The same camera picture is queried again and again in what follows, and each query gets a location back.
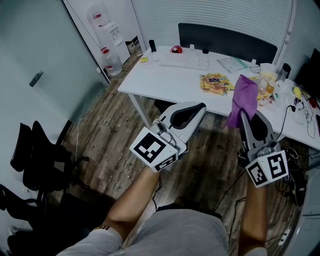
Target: laminate flooring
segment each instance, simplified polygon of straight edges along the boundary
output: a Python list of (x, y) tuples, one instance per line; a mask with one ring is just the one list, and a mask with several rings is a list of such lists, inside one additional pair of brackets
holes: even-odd
[[(144, 123), (128, 95), (118, 92), (118, 87), (126, 75), (139, 60), (138, 48), (123, 66), (123, 71), (112, 78), (108, 88), (92, 104), (80, 119), (78, 125), (73, 125), (63, 145), (77, 156), (88, 156), (89, 162), (83, 162), (77, 172), (81, 180), (89, 185), (97, 195), (117, 199), (133, 182), (143, 168), (143, 164), (129, 150)], [(154, 106), (154, 100), (142, 98), (142, 102), (151, 120), (160, 115)], [(238, 167), (237, 152), (241, 147), (238, 129), (226, 127), (226, 117), (206, 113), (201, 124), (189, 140), (189, 154), (173, 164), (171, 171), (163, 171), (162, 188), (156, 194), (155, 201), (159, 206), (171, 204), (177, 197), (198, 202), (201, 207), (214, 210), (225, 191), (243, 172)], [(283, 147), (294, 148), (299, 155), (307, 155), (308, 147), (291, 139), (281, 141)], [(278, 181), (280, 190), (286, 188), (282, 181)], [(226, 194), (216, 212), (222, 215), (223, 223), (231, 239), (229, 243), (230, 255), (237, 255), (238, 236), (242, 212), (245, 202), (236, 207), (236, 216), (231, 231), (231, 224), (235, 215), (236, 200), (246, 196), (247, 177), (243, 175), (236, 185)], [(71, 186), (70, 193), (87, 199), (86, 191), (79, 186)], [(62, 193), (54, 194), (57, 201)], [(138, 225), (132, 231), (126, 245), (134, 238), (137, 228), (155, 211), (152, 201), (148, 204)], [(285, 198), (278, 192), (274, 184), (268, 186), (267, 215), (268, 254), (272, 255), (277, 249), (278, 241), (290, 220), (293, 223), (299, 217), (299, 210), (290, 198)], [(281, 255), (278, 249), (275, 255)]]

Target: keyboard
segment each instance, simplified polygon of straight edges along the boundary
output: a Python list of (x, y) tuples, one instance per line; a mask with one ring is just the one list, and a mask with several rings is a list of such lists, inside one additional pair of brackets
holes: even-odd
[(190, 55), (184, 53), (165, 53), (159, 59), (161, 66), (180, 67), (194, 70), (208, 70), (207, 56)]

